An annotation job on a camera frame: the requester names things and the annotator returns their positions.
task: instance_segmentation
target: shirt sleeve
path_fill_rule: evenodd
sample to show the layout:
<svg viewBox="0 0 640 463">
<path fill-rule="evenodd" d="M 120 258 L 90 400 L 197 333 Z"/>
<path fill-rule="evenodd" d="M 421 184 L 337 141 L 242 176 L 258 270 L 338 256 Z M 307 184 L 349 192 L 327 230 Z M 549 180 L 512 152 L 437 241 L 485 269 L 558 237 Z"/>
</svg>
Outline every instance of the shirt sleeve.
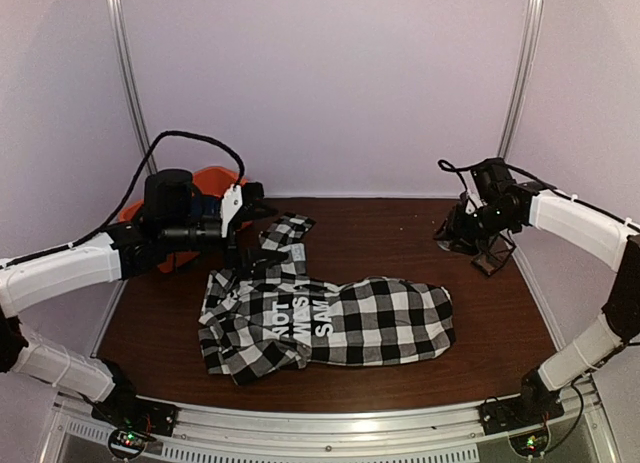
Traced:
<svg viewBox="0 0 640 463">
<path fill-rule="evenodd" d="M 207 289 L 204 293 L 204 301 L 200 310 L 200 323 L 205 324 L 208 314 L 217 314 L 221 308 L 220 303 L 223 302 L 235 283 L 233 272 L 229 269 L 220 271 L 212 271 L 209 273 L 207 280 Z"/>
<path fill-rule="evenodd" d="M 220 356 L 220 346 L 218 340 L 213 336 L 210 328 L 203 327 L 198 331 L 200 339 L 200 349 L 207 373 L 210 375 L 228 375 L 229 367 Z"/>
<path fill-rule="evenodd" d="M 306 216 L 285 213 L 268 230 L 260 233 L 260 247 L 265 250 L 278 250 L 283 246 L 300 243 L 315 223 Z"/>
<path fill-rule="evenodd" d="M 311 348 L 282 341 L 276 334 L 242 317 L 211 320 L 209 324 L 217 345 L 217 360 L 212 362 L 210 358 L 209 373 L 213 368 L 215 373 L 228 373 L 237 385 L 246 385 L 280 368 L 304 368 L 311 357 Z"/>
</svg>

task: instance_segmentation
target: vertical metal pole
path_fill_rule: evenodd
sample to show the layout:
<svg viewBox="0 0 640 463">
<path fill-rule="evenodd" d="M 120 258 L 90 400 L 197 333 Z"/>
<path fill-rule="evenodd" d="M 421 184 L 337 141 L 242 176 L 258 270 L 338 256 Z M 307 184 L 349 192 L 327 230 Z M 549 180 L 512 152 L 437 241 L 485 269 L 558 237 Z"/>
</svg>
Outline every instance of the vertical metal pole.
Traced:
<svg viewBox="0 0 640 463">
<path fill-rule="evenodd" d="M 131 55 L 129 53 L 129 42 L 125 30 L 122 3 L 120 0 L 107 0 L 107 7 L 109 9 L 109 16 L 111 17 L 111 26 L 115 37 L 116 51 L 118 53 L 120 74 L 122 75 L 122 82 L 124 84 L 127 106 L 129 107 L 129 114 L 131 116 L 131 122 L 133 123 L 136 140 L 138 141 L 138 147 L 144 155 L 149 150 L 149 135 L 147 134 L 147 127 L 140 105 L 140 97 L 133 76 L 133 65 L 131 64 Z M 153 156 L 149 158 L 146 169 L 149 174 L 157 173 L 158 167 Z"/>
<path fill-rule="evenodd" d="M 522 112 L 525 90 L 527 83 L 529 82 L 531 66 L 533 64 L 533 58 L 538 44 L 543 4 L 544 0 L 529 0 L 527 6 L 527 16 L 522 36 L 522 47 L 520 48 L 520 59 L 518 61 L 516 81 L 511 94 L 507 119 L 504 124 L 504 129 L 502 130 L 500 148 L 498 149 L 498 156 L 503 158 L 507 158 L 507 156 L 509 156 L 509 150 L 511 149 L 518 120 L 520 119 L 520 113 Z"/>
</svg>

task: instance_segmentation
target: black bracket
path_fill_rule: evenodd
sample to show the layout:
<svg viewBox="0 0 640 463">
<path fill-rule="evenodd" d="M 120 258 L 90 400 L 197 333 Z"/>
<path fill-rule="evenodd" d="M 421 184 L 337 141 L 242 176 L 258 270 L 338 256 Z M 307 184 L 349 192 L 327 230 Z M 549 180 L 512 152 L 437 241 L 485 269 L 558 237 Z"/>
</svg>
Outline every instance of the black bracket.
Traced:
<svg viewBox="0 0 640 463">
<path fill-rule="evenodd" d="M 549 400 L 538 411 L 526 411 L 521 396 L 495 399 L 480 405 L 480 418 L 485 435 L 514 431 L 564 415 L 562 403 Z"/>
<path fill-rule="evenodd" d="M 283 263 L 287 258 L 288 255 L 281 251 L 249 248 L 242 255 L 242 264 L 238 271 L 241 277 L 249 277 L 254 272 L 264 271 L 275 264 Z"/>
<path fill-rule="evenodd" d="M 480 253 L 471 260 L 471 264 L 486 276 L 492 276 L 504 266 L 516 249 L 515 244 L 502 233 L 489 238 L 488 241 L 477 241 Z"/>
<path fill-rule="evenodd" d="M 127 430 L 139 434 L 154 434 L 159 436 L 172 436 L 173 428 L 176 425 L 176 415 L 178 408 L 169 403 L 143 400 L 135 398 L 133 402 L 133 415 L 136 418 L 130 419 L 127 423 Z M 98 411 L 95 407 L 91 412 L 91 417 L 96 420 L 112 423 L 106 416 L 104 409 Z"/>
</svg>

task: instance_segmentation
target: metal frame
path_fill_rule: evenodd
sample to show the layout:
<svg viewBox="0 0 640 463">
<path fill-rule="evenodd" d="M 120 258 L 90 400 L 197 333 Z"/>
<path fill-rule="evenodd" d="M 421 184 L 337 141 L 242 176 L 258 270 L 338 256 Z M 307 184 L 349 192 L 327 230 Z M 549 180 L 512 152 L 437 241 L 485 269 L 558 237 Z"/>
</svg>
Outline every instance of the metal frame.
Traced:
<svg viewBox="0 0 640 463">
<path fill-rule="evenodd" d="M 591 379 L 579 383 L 578 389 L 585 399 L 584 418 L 599 461 L 619 463 L 611 429 Z M 556 421 L 572 421 L 578 413 L 578 398 L 566 389 L 562 402 L 566 414 Z M 236 461 L 386 461 L 384 457 L 389 461 L 409 461 L 425 454 L 473 449 L 479 443 L 505 438 L 505 434 L 484 436 L 477 411 L 480 403 L 357 414 L 264 413 L 179 404 L 174 436 L 159 438 L 161 444 L 150 449 L 149 456 L 155 453 L 158 458 L 183 461 L 172 455 L 192 452 Z M 58 395 L 39 461 L 57 462 L 66 434 L 99 443 L 105 440 L 105 434 L 111 431 L 109 425 L 92 420 L 90 411 L 82 400 Z"/>
<path fill-rule="evenodd" d="M 142 114 L 142 106 L 140 105 L 140 96 L 136 80 L 133 75 L 133 64 L 131 63 L 131 54 L 129 52 L 129 41 L 124 24 L 124 14 L 122 12 L 121 0 L 107 0 L 109 16 L 111 18 L 111 26 L 116 42 L 116 50 L 118 53 L 118 61 L 120 63 L 120 73 L 124 84 L 127 106 L 133 123 L 133 129 L 138 141 L 140 152 L 144 155 L 149 149 L 149 135 Z M 151 155 L 146 165 L 149 174 L 157 173 L 158 167 L 156 161 Z"/>
<path fill-rule="evenodd" d="M 522 35 L 522 46 L 520 48 L 520 59 L 516 72 L 516 81 L 509 102 L 509 111 L 502 131 L 498 156 L 506 158 L 513 143 L 522 105 L 524 104 L 525 90 L 531 74 L 531 66 L 538 45 L 538 35 L 540 33 L 540 23 L 542 22 L 542 8 L 544 0 L 529 0 L 527 5 L 527 16 L 524 23 Z"/>
</svg>

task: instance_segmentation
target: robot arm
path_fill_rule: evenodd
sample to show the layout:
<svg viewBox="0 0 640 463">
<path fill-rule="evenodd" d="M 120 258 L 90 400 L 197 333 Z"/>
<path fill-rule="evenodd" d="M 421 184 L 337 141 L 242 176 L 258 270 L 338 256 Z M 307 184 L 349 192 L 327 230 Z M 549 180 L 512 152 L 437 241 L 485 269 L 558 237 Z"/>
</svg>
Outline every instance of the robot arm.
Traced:
<svg viewBox="0 0 640 463">
<path fill-rule="evenodd" d="M 491 252 L 500 232 L 519 232 L 531 226 L 582 248 L 617 273 L 609 300 L 593 323 L 525 375 L 520 396 L 482 405 L 485 432 L 495 433 L 522 427 L 523 422 L 539 423 L 544 414 L 562 415 L 556 402 L 560 389 L 600 368 L 640 334 L 640 232 L 631 220 L 621 221 L 540 180 L 516 183 L 501 158 L 468 170 L 478 194 L 467 191 L 461 195 L 435 235 L 441 247 L 480 254 L 489 266 L 478 266 L 491 276 L 502 266 L 492 261 L 495 255 Z"/>
<path fill-rule="evenodd" d="M 166 420 L 174 420 L 167 413 L 175 411 L 171 405 L 136 398 L 133 384 L 117 365 L 85 358 L 21 328 L 18 316 L 55 296 L 146 273 L 177 251 L 222 251 L 226 265 L 240 271 L 282 258 L 277 252 L 244 254 L 237 248 L 235 233 L 243 222 L 276 213 L 262 203 L 260 183 L 234 184 L 218 200 L 200 194 L 191 177 L 184 170 L 148 177 L 144 204 L 133 221 L 107 225 L 85 243 L 0 260 L 0 372 L 23 373 L 78 392 L 101 419 L 118 428 L 144 435 L 147 419 L 142 427 L 137 422 L 147 415 L 170 434 Z M 163 434 L 158 426 L 154 432 Z"/>
</svg>

